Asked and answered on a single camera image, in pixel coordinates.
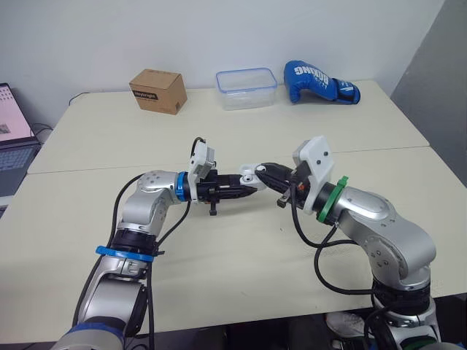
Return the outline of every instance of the cardboard box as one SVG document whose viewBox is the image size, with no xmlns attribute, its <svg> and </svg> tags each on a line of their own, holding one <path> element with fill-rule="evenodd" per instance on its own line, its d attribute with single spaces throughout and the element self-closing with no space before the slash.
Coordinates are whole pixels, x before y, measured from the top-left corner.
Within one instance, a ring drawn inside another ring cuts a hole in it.
<svg viewBox="0 0 467 350">
<path fill-rule="evenodd" d="M 130 81 L 130 88 L 139 108 L 147 111 L 176 114 L 187 101 L 180 73 L 145 69 Z"/>
</svg>

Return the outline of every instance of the sneaker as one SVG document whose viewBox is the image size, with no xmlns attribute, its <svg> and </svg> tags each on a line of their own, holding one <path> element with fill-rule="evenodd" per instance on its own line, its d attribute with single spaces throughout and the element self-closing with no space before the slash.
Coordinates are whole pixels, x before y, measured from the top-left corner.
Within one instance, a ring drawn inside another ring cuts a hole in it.
<svg viewBox="0 0 467 350">
<path fill-rule="evenodd" d="M 363 337 L 363 319 L 349 312 L 329 312 L 326 314 L 326 324 L 329 329 L 341 338 Z"/>
</svg>

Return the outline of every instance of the blue boxing glove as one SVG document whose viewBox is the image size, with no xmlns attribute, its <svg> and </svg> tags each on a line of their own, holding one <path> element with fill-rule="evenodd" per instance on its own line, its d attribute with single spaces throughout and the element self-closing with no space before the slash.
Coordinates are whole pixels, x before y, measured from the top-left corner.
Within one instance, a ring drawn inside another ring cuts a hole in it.
<svg viewBox="0 0 467 350">
<path fill-rule="evenodd" d="M 290 100 L 300 99 L 300 90 L 308 89 L 329 101 L 357 104 L 360 100 L 358 87 L 351 82 L 330 78 L 321 70 L 303 61 L 289 61 L 284 68 L 284 83 Z"/>
</svg>

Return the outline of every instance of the laptop screen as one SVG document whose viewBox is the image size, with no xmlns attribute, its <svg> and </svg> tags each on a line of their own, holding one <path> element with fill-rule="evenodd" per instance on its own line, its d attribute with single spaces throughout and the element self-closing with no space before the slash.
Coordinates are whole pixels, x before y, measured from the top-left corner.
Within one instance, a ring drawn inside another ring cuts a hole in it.
<svg viewBox="0 0 467 350">
<path fill-rule="evenodd" d="M 31 138 L 28 122 L 8 85 L 0 85 L 0 142 Z"/>
</svg>

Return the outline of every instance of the clear plastic food container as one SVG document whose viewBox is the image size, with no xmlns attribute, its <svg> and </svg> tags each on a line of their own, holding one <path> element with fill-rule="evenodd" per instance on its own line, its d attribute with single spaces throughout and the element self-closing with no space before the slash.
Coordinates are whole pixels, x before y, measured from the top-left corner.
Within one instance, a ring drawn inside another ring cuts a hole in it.
<svg viewBox="0 0 467 350">
<path fill-rule="evenodd" d="M 277 81 L 268 68 L 219 71 L 216 80 L 228 111 L 270 106 L 276 98 Z"/>
</svg>

